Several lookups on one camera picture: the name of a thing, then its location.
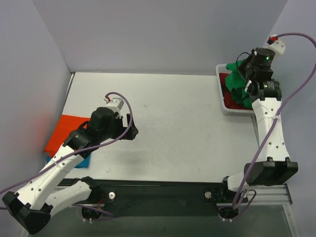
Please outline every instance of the white tray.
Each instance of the white tray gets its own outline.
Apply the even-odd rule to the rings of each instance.
[[[233,110],[229,109],[225,106],[224,104],[224,96],[222,92],[222,87],[221,87],[221,81],[219,78],[220,73],[228,73],[230,74],[232,71],[226,69],[226,64],[219,64],[216,66],[216,76],[217,76],[217,83],[218,83],[218,88],[219,88],[219,94],[221,97],[221,104],[222,104],[222,113],[223,115],[228,115],[228,116],[253,116],[255,115],[255,112],[253,110]]]

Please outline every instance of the white wall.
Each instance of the white wall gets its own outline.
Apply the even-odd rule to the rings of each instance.
[[[34,0],[71,71],[215,74],[287,0]]]
[[[271,33],[302,32],[316,39],[316,1],[289,0]],[[285,98],[309,75],[316,49],[301,37],[284,37],[285,54],[273,64],[274,78],[282,85]],[[286,146],[293,160],[299,163],[298,173],[288,185],[293,210],[303,237],[316,233],[316,76],[282,112]]]
[[[31,0],[0,1],[0,189],[36,174],[70,78]],[[0,236],[19,224],[0,211]]]

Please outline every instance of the red cloth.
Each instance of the red cloth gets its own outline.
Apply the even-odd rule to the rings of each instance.
[[[48,152],[52,158],[57,153],[61,144],[63,144],[65,139],[69,136],[70,132],[76,130],[83,122],[89,120],[90,118],[62,115],[44,151]]]
[[[222,87],[222,92],[223,92],[223,97],[224,97],[224,104],[226,108],[233,109],[233,110],[251,110],[251,109],[244,108],[242,105],[233,101],[231,92],[227,89],[225,85],[225,78],[228,75],[229,75],[228,73],[219,74],[219,80],[221,82],[221,87]]]

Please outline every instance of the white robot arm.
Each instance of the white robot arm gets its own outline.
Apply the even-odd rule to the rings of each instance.
[[[63,190],[54,192],[54,189],[77,164],[98,149],[92,147],[107,139],[119,138],[127,130],[123,127],[120,114],[123,104],[122,99],[114,98],[106,106],[95,110],[90,121],[84,122],[70,133],[56,155],[42,169],[46,170],[43,174],[17,192],[7,192],[3,196],[2,200],[9,213],[30,234],[33,235],[43,229],[50,218],[59,211],[88,199],[92,192],[94,196],[96,193],[102,195],[100,185],[90,177],[82,178]],[[121,139],[133,140],[137,134],[138,130],[132,121],[131,127]],[[76,150],[82,152],[67,157]]]
[[[263,142],[274,119],[277,119],[275,128],[251,169],[243,190],[248,189],[249,185],[283,184],[298,170],[297,163],[291,162],[286,149],[281,117],[277,115],[281,107],[282,95],[279,82],[271,79],[273,74],[271,63],[274,58],[284,53],[285,45],[274,37],[269,38],[269,45],[266,48],[253,50],[239,67],[239,73],[248,81],[245,90],[249,94],[257,119],[259,144]],[[249,165],[249,163],[245,165],[243,172],[227,178],[230,191],[238,190]]]

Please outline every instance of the purple wire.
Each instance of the purple wire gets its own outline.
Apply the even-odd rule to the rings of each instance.
[[[313,43],[314,47],[316,48],[316,41],[315,41],[312,37],[310,37],[310,36],[308,36],[308,35],[306,35],[306,34],[304,34],[304,33],[297,33],[297,32],[284,33],[284,34],[277,35],[276,37],[279,38],[279,37],[282,37],[282,36],[302,36],[302,37],[305,37],[305,38],[309,39],[309,40]],[[276,112],[276,116],[280,115],[281,110],[284,108],[284,106],[287,104],[287,102],[289,102],[290,99],[292,99],[301,89],[303,89],[303,87],[311,80],[311,78],[313,77],[313,75],[314,75],[315,72],[316,72],[316,63],[315,63],[315,65],[314,65],[314,68],[313,68],[311,74],[310,74],[310,75],[308,76],[308,78],[302,83],[302,85],[300,85],[295,91],[293,91],[292,94],[290,94],[290,95],[282,102],[280,108],[279,108],[279,109],[277,110],[277,112]],[[273,123],[272,123],[272,125],[271,125],[271,128],[269,129],[269,131],[268,131],[266,137],[263,139],[262,143],[260,144],[259,149],[258,149],[258,151],[256,152],[256,154],[255,154],[255,156],[254,156],[252,162],[250,163],[250,165],[249,165],[249,167],[248,167],[248,169],[247,169],[247,171],[246,171],[246,173],[245,173],[245,175],[244,175],[244,177],[243,177],[243,179],[242,179],[242,182],[241,182],[240,186],[238,187],[238,190],[237,190],[237,192],[236,192],[236,194],[235,194],[235,197],[234,197],[234,200],[233,200],[233,205],[237,202],[237,199],[238,199],[239,194],[240,194],[240,192],[241,192],[241,190],[242,190],[242,187],[244,186],[244,184],[245,184],[245,182],[246,182],[246,179],[248,178],[248,176],[249,176],[249,174],[250,174],[250,172],[251,172],[251,170],[252,170],[252,168],[253,168],[253,166],[254,166],[256,160],[258,159],[259,154],[261,153],[261,151],[262,151],[262,149],[263,149],[265,143],[267,142],[267,140],[268,140],[268,138],[270,137],[270,135],[271,135],[271,133],[272,133],[274,127],[276,126],[276,123],[277,123],[277,119],[275,118],[275,119],[273,120]]]
[[[87,208],[87,209],[90,209],[90,210],[93,210],[93,211],[101,212],[102,214],[111,216],[112,218],[115,218],[115,216],[112,213],[109,213],[109,212],[104,211],[104,210],[100,210],[100,209],[92,207],[92,206],[86,206],[86,205],[81,205],[81,204],[73,204],[72,206],[78,206],[78,207]]]
[[[244,207],[244,209],[238,214],[238,216],[232,218],[231,220],[234,220],[234,219],[240,217],[240,216],[248,209],[248,207],[250,206],[250,204],[252,203],[252,201],[253,201],[253,200],[255,199],[255,197],[257,196],[257,191],[256,191],[256,190],[250,189],[249,191],[254,192],[252,198],[249,200],[249,202],[248,202],[247,205]],[[245,193],[246,193],[246,190],[243,192],[243,196],[240,197],[240,201],[238,202],[239,206],[240,206],[241,203],[242,203],[242,199],[244,198],[244,194],[245,194]],[[227,206],[222,206],[222,207],[220,207],[218,210],[224,209],[224,208],[226,208],[226,207],[227,207]]]
[[[241,193],[241,196],[240,196],[240,199],[239,199],[239,202],[237,203],[237,205],[236,206],[234,206],[233,208],[238,208],[240,205],[241,205],[241,203],[242,203],[242,201],[243,201],[243,198],[245,197],[245,195],[246,195],[246,192],[247,192],[247,190],[245,190],[245,191],[243,191],[242,193]]]
[[[109,141],[109,142],[106,142],[106,143],[103,143],[103,144],[100,144],[100,145],[97,145],[97,146],[87,147],[87,148],[83,148],[83,149],[80,149],[80,150],[76,150],[76,151],[71,152],[71,153],[69,153],[68,155],[65,155],[64,157],[60,158],[56,163],[60,163],[60,162],[62,162],[63,160],[65,160],[65,159],[67,159],[67,158],[69,158],[69,157],[71,157],[71,156],[73,156],[73,155],[77,155],[77,154],[79,154],[79,153],[81,153],[81,152],[85,152],[85,151],[89,151],[89,150],[93,150],[93,149],[98,149],[98,148],[100,148],[100,147],[104,147],[104,146],[110,145],[110,144],[112,144],[112,143],[118,141],[119,139],[121,139],[122,137],[125,136],[125,134],[128,132],[128,130],[131,128],[132,122],[133,122],[132,107],[131,107],[130,103],[128,102],[128,100],[127,100],[123,95],[121,95],[120,93],[117,93],[117,92],[109,92],[109,93],[106,94],[105,96],[109,96],[109,95],[118,95],[119,97],[121,97],[121,98],[126,102],[126,104],[127,104],[127,106],[128,106],[129,113],[130,113],[130,121],[129,121],[129,123],[128,123],[128,126],[127,126],[126,130],[125,130],[119,137],[117,137],[116,139],[114,139],[114,140],[112,140],[112,141]],[[13,188],[15,188],[15,187],[17,187],[17,186],[20,186],[20,185],[22,185],[22,184],[24,184],[24,183],[27,183],[27,182],[31,181],[32,179],[35,179],[35,178],[41,176],[42,174],[44,174],[45,172],[47,172],[48,170],[50,170],[50,169],[51,169],[52,167],[54,167],[55,165],[56,165],[56,164],[51,164],[49,167],[45,168],[44,170],[42,170],[41,172],[39,172],[37,175],[34,175],[34,176],[32,176],[31,178],[29,178],[29,179],[23,180],[23,181],[21,181],[21,182],[18,182],[18,183],[14,184],[14,185],[11,185],[11,186],[9,186],[9,187],[7,187],[7,188],[1,190],[1,191],[0,191],[0,195],[3,194],[3,193],[6,192],[6,191],[9,191],[9,190],[11,190],[11,189],[13,189]],[[0,206],[0,210],[7,210],[7,209],[6,209],[6,207]]]

